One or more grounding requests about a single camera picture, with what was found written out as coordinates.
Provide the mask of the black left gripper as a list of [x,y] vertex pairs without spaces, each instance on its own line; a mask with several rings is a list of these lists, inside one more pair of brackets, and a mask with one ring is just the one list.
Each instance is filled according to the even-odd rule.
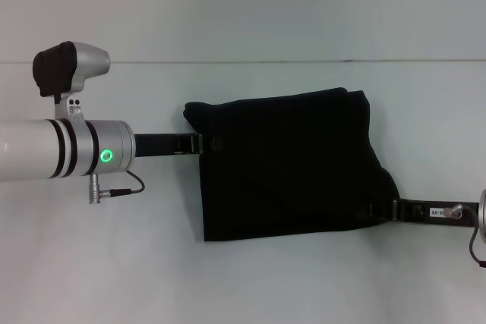
[[220,136],[204,134],[135,134],[136,157],[215,154],[223,151]]

